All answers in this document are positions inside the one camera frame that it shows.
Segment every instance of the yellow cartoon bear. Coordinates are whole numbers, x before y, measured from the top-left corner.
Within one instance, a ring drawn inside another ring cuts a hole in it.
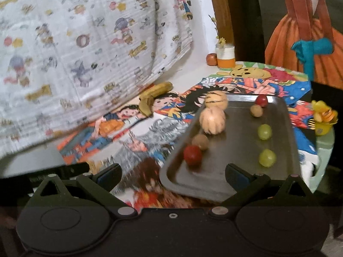
[[[236,65],[230,72],[217,72],[221,76],[232,76],[240,78],[258,78],[265,79],[271,77],[271,73],[267,70],[258,67],[243,67]]]

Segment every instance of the triangular hole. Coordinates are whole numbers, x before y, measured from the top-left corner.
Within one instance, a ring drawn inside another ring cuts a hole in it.
[[[296,195],[296,196],[302,196],[305,197],[306,194],[305,192],[302,190],[301,186],[298,183],[294,183],[290,190],[289,190],[289,194],[290,195]]]
[[[49,181],[43,191],[41,192],[41,196],[49,196],[49,195],[55,195],[58,194],[57,186],[54,184],[54,182]]]

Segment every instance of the glass jar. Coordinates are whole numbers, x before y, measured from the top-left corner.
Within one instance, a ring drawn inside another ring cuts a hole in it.
[[[223,47],[216,44],[215,52],[219,68],[234,68],[236,66],[235,46],[233,44],[226,43]]]

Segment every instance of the green grape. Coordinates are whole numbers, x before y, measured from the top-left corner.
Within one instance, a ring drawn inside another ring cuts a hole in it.
[[[261,140],[268,140],[272,137],[272,128],[267,124],[260,125],[257,129],[257,134]]]
[[[273,151],[264,149],[262,153],[260,153],[259,162],[262,166],[269,168],[273,166],[276,161],[277,155]]]

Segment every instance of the silver baking tray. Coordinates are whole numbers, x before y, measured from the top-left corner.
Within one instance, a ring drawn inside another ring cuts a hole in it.
[[[183,150],[191,143],[193,136],[203,134],[199,116],[204,105],[177,142],[160,170],[160,180],[167,189],[181,195],[221,202],[236,193],[225,180],[228,163],[234,163],[250,174],[266,174],[271,179],[286,179],[290,174],[301,175],[298,149],[285,101],[268,96],[263,116],[255,118],[250,113],[250,107],[257,95],[228,94],[227,97],[226,129],[218,135],[207,134],[210,146],[203,152],[200,168],[188,169],[183,160]],[[258,138],[257,128],[261,124],[272,127],[273,135],[267,141]],[[264,168],[258,161],[260,152],[266,148],[277,155],[277,162],[270,168]]]

